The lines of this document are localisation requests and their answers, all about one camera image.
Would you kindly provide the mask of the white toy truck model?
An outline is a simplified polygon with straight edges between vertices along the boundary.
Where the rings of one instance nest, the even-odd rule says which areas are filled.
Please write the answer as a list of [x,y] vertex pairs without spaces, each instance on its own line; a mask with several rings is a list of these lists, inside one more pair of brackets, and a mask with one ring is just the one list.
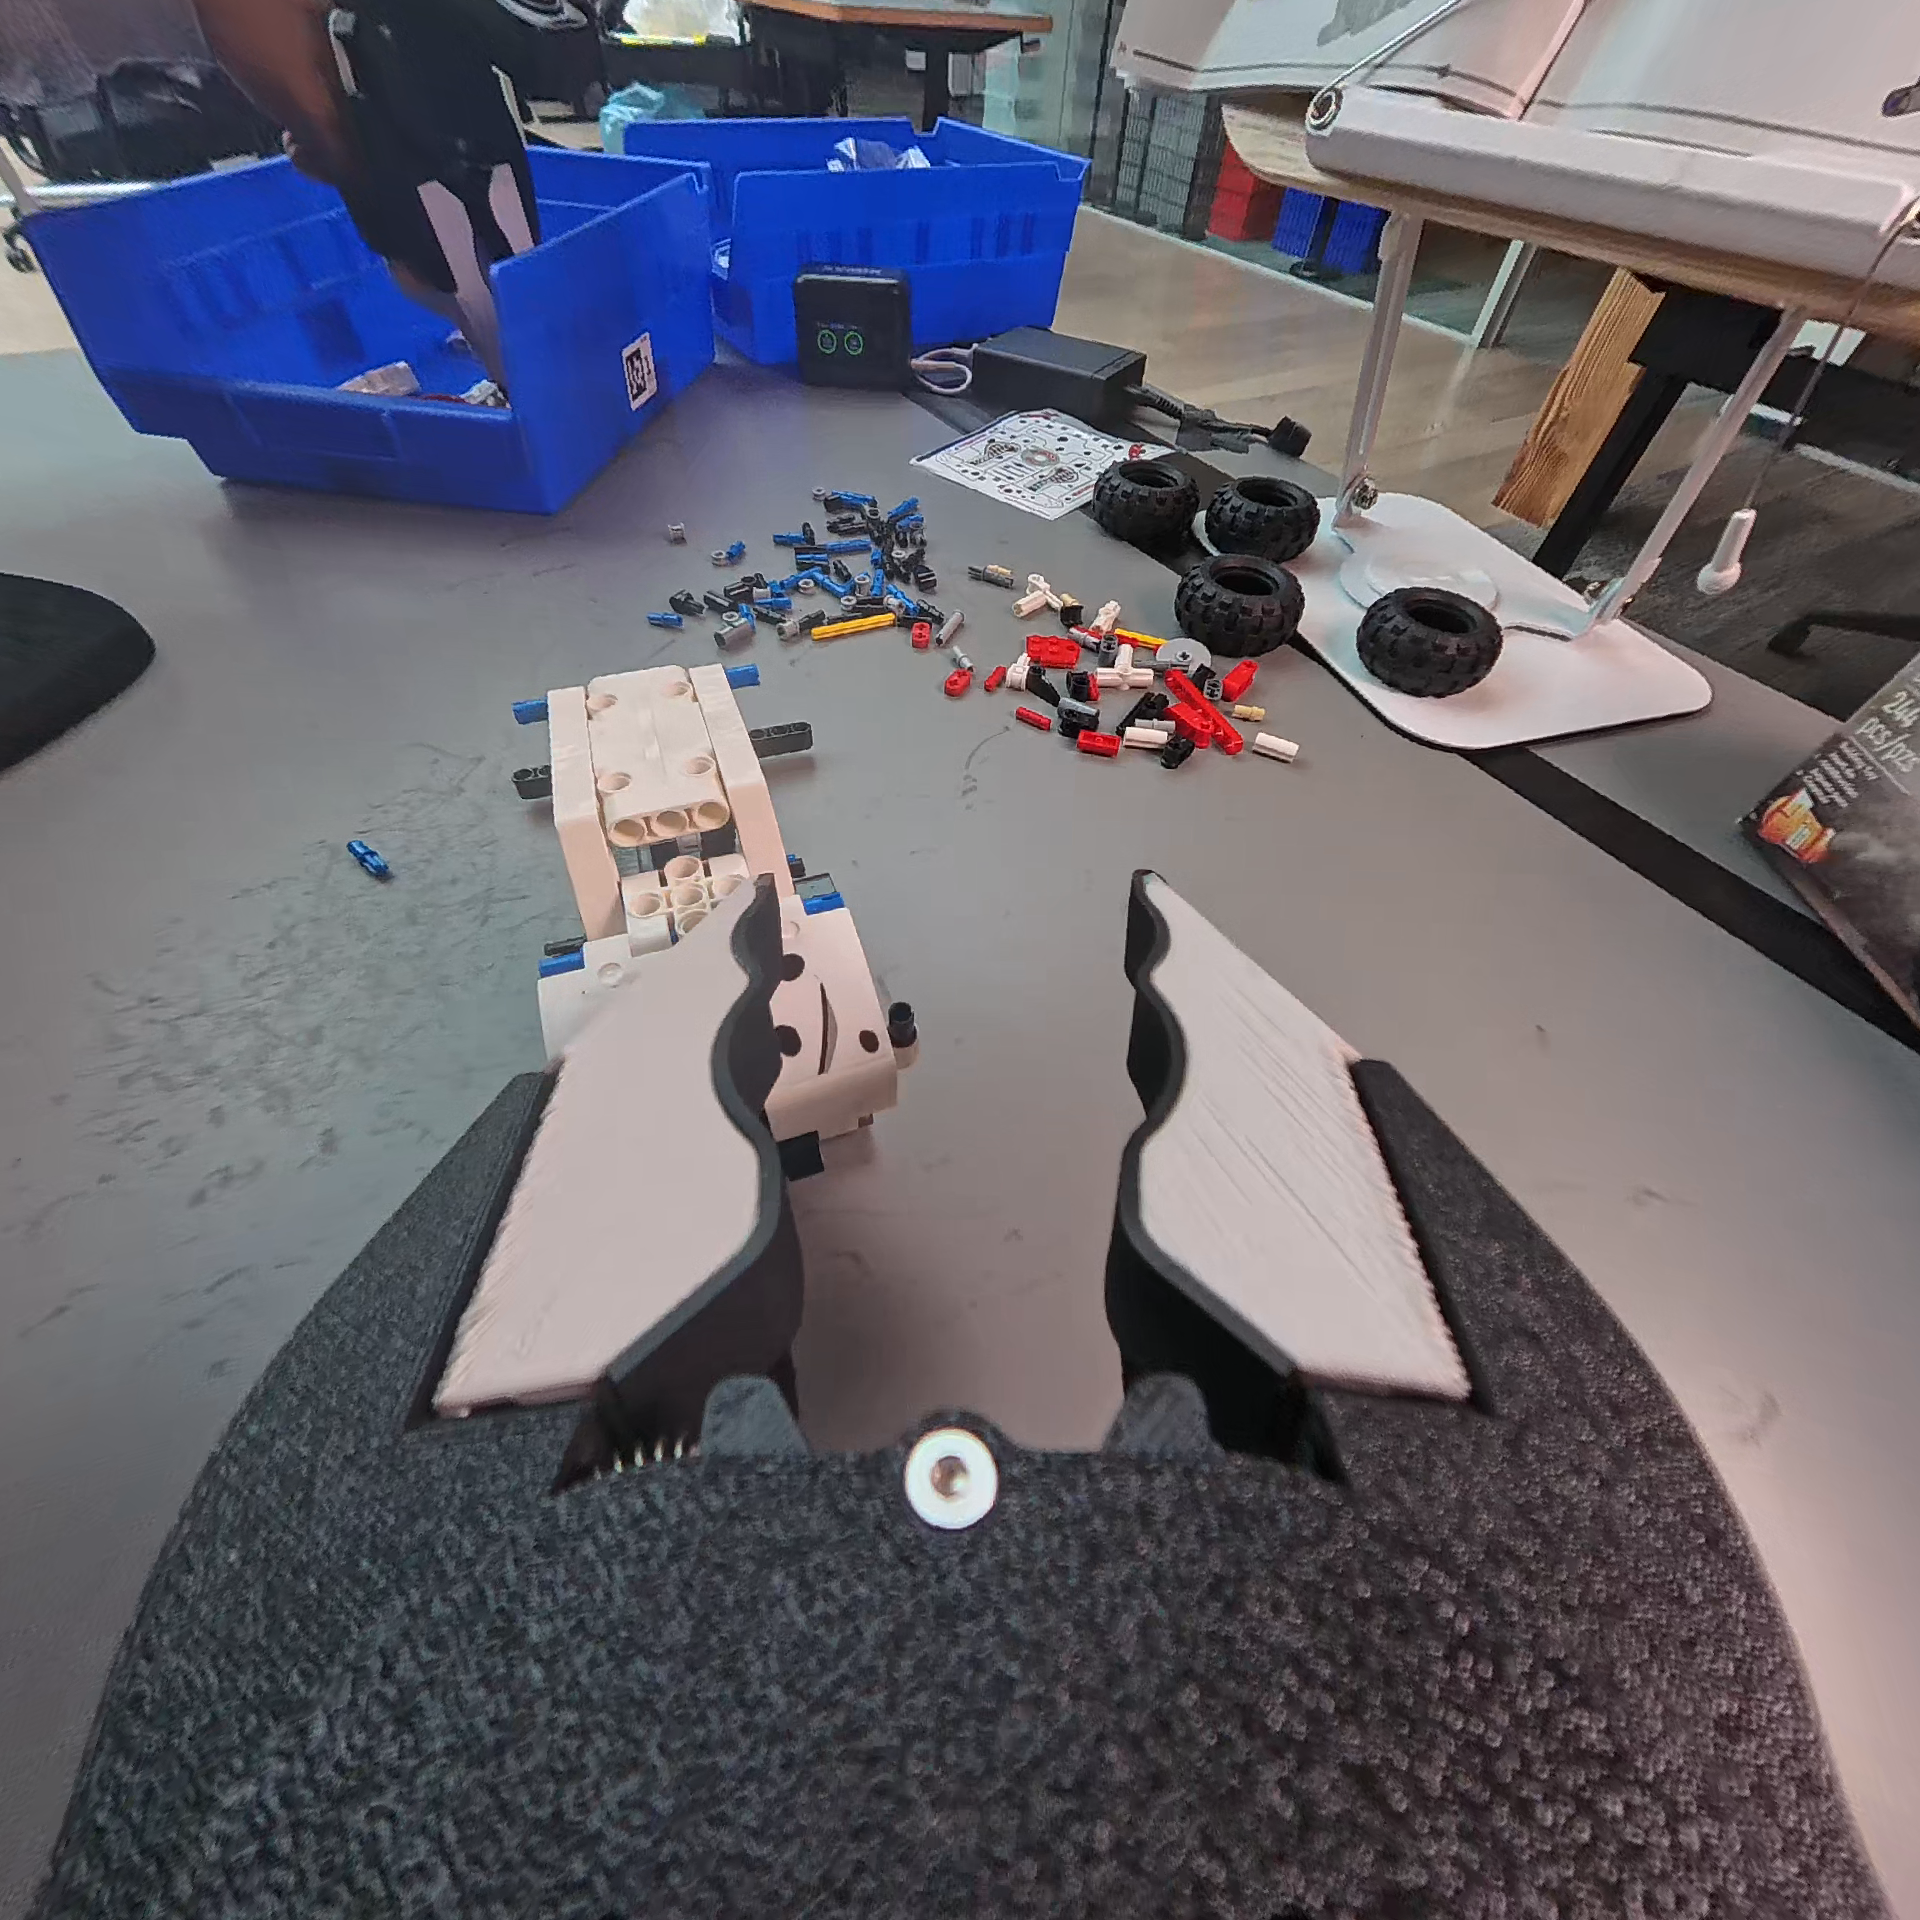
[[782,1067],[766,1112],[789,1179],[824,1169],[827,1142],[899,1102],[918,1025],[884,1001],[837,883],[786,852],[763,763],[810,752],[810,724],[751,728],[735,691],[751,665],[659,665],[516,704],[546,723],[546,768],[516,771],[546,800],[582,936],[544,950],[538,1005],[558,1060],[599,1004],[746,899],[775,884],[782,971],[772,995]]

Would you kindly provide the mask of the black toy set box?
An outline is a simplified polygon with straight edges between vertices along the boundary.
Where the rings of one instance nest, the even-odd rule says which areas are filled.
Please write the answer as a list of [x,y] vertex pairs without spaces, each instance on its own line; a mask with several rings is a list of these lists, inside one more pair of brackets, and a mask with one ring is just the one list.
[[1917,661],[1776,781],[1741,835],[1917,1019]]

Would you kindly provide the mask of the plain blue storage bin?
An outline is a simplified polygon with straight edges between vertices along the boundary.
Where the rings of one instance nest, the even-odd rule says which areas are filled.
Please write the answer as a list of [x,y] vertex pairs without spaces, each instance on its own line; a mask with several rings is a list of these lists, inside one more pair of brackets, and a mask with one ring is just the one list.
[[[928,171],[827,171],[839,137],[918,143]],[[726,116],[648,128],[628,158],[709,177],[715,334],[758,365],[797,359],[792,279],[810,265],[909,277],[915,341],[1046,326],[1084,200],[1080,158],[942,119]]]

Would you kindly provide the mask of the white lamp pull switch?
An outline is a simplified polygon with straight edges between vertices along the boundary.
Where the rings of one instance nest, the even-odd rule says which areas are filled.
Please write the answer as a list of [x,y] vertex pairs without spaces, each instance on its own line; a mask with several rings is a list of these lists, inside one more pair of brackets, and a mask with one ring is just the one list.
[[[1834,360],[1834,352],[1839,342],[1839,335],[1855,323],[1858,312],[1867,301],[1867,292],[1882,279],[1882,270],[1887,256],[1898,246],[1915,240],[1915,223],[1917,199],[1910,199],[1882,237],[1879,251],[1874,254],[1872,265],[1867,268],[1864,277],[1854,291],[1850,304],[1842,308],[1839,320],[1830,323],[1828,341],[1818,349],[1812,371],[1807,373],[1790,408],[1790,428],[1799,425],[1806,417],[1806,412],[1812,401],[1812,393],[1818,390],[1818,381],[1823,376],[1828,364]],[[1736,385],[1735,393],[1720,405],[1714,417],[1714,431],[1719,435],[1719,439],[1714,440],[1711,456],[1708,460],[1708,467],[1702,471],[1704,475],[1711,475],[1716,463],[1723,460],[1726,449],[1740,439],[1743,421],[1752,414],[1759,395],[1764,393],[1764,385],[1768,384],[1779,365],[1791,356],[1791,342],[1788,341],[1788,334],[1799,334],[1799,328],[1807,320],[1795,320],[1791,325],[1788,325],[1790,320],[1791,315],[1782,315],[1782,323],[1766,337],[1764,349],[1757,355],[1757,359],[1743,374],[1741,385]],[[1743,505],[1730,512],[1728,520],[1720,528],[1710,563],[1695,576],[1695,591],[1704,596],[1723,596],[1740,583],[1743,567],[1743,548],[1757,520],[1757,488],[1759,483],[1752,483],[1743,497]]]

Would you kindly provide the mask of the pile of red white bricks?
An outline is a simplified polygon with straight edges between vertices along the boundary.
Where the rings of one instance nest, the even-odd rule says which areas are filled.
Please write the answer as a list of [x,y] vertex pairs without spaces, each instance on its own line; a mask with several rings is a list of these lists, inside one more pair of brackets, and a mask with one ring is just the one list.
[[1012,600],[1024,623],[1011,661],[974,663],[955,641],[944,696],[971,691],[1004,696],[1020,728],[1054,735],[1093,760],[1143,753],[1174,772],[1204,753],[1254,753],[1277,763],[1298,759],[1298,744],[1267,728],[1254,702],[1261,659],[1215,659],[1174,630],[1128,629],[1114,598],[1085,607],[1031,573]]

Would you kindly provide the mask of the wooden work table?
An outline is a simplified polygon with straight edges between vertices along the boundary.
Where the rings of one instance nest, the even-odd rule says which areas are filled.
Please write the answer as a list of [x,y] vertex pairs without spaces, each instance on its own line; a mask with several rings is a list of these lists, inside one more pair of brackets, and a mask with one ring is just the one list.
[[1052,33],[1045,5],[959,1],[742,1],[748,43],[775,75],[782,109],[848,113],[848,69],[870,43],[924,56],[918,123],[933,128],[952,100],[951,56]]

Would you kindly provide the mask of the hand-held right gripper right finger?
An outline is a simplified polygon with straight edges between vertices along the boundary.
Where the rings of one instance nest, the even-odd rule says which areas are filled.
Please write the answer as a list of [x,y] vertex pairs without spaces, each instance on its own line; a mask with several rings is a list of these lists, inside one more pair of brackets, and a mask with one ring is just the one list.
[[1122,969],[1143,1115],[1111,1251],[1280,1376],[1468,1401],[1357,1052],[1157,870],[1131,876]]

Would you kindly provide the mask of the large blue storage bin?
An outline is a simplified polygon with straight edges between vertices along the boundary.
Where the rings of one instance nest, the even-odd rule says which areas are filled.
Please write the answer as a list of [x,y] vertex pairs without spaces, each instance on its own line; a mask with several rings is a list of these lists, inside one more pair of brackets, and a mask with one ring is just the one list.
[[550,515],[714,360],[714,241],[695,159],[530,161],[544,241],[492,273],[503,406],[288,159],[44,207],[28,240],[122,416],[210,472]]

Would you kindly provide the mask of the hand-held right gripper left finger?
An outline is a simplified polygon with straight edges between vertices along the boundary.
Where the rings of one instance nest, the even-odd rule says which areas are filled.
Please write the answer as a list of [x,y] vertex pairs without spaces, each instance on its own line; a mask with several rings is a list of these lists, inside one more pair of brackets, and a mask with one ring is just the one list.
[[451,1333],[442,1419],[579,1405],[696,1423],[730,1379],[789,1415],[804,1264],[766,1109],[782,912],[739,884],[564,1045]]

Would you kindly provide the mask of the white lamp base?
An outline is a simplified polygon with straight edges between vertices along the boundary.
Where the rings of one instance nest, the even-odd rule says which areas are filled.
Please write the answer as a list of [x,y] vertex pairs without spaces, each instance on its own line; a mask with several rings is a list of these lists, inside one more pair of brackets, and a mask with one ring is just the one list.
[[[1423,497],[1384,492],[1352,526],[1336,495],[1290,567],[1303,585],[1300,639],[1390,727],[1452,752],[1487,752],[1702,713],[1710,680],[1623,617],[1590,627],[1586,600],[1492,532]],[[1461,591],[1502,629],[1502,653],[1474,687],[1423,696],[1360,663],[1357,623],[1406,585]]]

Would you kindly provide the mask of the flat black box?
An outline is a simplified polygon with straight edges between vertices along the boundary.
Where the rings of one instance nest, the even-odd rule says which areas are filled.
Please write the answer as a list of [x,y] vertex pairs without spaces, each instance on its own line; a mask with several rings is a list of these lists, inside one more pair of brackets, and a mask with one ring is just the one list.
[[1148,359],[1050,326],[1011,326],[971,348],[967,398],[1004,414],[1056,412],[1108,430],[1135,406]]

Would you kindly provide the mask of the building instruction booklet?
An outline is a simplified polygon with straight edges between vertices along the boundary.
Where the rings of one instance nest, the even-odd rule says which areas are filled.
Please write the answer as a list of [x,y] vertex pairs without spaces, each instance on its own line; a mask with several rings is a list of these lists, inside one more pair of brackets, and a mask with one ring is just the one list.
[[1141,87],[1356,80],[1728,153],[1915,153],[1915,1],[1134,1],[1111,62]]

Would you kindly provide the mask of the white grey brick assembly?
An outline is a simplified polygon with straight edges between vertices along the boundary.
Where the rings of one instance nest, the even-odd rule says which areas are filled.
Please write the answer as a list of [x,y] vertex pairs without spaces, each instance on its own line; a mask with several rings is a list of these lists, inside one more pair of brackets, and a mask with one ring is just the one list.
[[492,374],[475,374],[461,381],[459,373],[471,373],[471,368],[454,368],[448,380],[427,380],[414,364],[392,360],[360,374],[352,374],[339,385],[339,393],[358,393],[380,399],[461,405],[482,412],[511,408],[508,393]]

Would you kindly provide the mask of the wooden post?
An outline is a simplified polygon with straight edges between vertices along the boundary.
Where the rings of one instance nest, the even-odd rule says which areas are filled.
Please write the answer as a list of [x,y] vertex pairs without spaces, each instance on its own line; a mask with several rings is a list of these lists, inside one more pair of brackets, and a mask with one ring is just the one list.
[[1548,528],[1570,503],[1644,380],[1634,349],[1666,292],[1664,280],[1614,271],[1495,492],[1502,515]]

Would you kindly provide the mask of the frosted glass partition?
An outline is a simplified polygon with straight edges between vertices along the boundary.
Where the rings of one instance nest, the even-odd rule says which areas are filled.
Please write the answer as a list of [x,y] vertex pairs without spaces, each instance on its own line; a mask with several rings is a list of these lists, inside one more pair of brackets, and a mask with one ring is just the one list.
[[1080,158],[1084,204],[1154,232],[1208,232],[1228,151],[1220,108],[1203,94],[1114,70],[1122,1],[1046,1],[1052,30],[983,62],[983,125]]

